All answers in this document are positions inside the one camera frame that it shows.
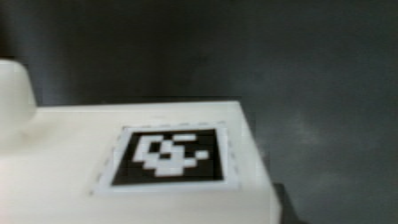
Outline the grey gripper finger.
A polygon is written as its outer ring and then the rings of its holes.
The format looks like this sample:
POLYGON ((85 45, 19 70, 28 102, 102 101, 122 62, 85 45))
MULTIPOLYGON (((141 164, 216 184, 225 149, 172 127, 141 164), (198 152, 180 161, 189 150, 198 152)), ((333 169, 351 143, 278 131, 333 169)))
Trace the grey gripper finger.
POLYGON ((291 197, 282 183, 273 184, 276 198, 280 202, 280 224, 308 224, 299 218, 294 211, 291 197))

